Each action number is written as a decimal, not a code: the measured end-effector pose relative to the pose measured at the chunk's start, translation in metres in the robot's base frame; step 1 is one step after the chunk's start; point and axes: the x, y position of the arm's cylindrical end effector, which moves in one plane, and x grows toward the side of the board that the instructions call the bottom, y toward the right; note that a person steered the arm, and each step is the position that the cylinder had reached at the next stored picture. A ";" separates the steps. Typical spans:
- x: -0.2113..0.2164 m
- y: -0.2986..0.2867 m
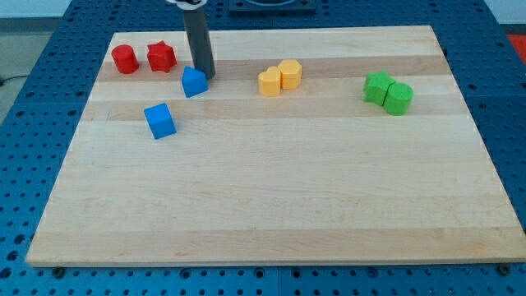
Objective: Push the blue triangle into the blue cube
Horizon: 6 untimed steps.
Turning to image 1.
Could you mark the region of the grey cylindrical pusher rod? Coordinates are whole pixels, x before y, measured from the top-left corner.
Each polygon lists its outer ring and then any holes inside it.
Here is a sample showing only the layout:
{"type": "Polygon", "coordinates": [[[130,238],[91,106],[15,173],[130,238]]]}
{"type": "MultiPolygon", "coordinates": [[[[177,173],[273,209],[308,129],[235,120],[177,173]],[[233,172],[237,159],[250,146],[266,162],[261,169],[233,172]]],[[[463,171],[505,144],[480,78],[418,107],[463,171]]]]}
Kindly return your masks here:
{"type": "Polygon", "coordinates": [[[183,3],[183,22],[194,68],[205,74],[207,80],[215,76],[215,61],[204,3],[183,3]]]}

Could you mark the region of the white rod mount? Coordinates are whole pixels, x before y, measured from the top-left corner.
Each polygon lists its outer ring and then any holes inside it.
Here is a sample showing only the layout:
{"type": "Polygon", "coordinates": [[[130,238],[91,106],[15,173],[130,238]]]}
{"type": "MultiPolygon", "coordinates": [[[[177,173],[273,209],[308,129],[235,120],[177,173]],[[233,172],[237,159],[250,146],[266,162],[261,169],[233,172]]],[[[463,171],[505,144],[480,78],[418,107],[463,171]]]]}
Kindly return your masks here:
{"type": "Polygon", "coordinates": [[[200,8],[207,3],[207,0],[166,0],[168,3],[175,4],[178,8],[200,8]]]}

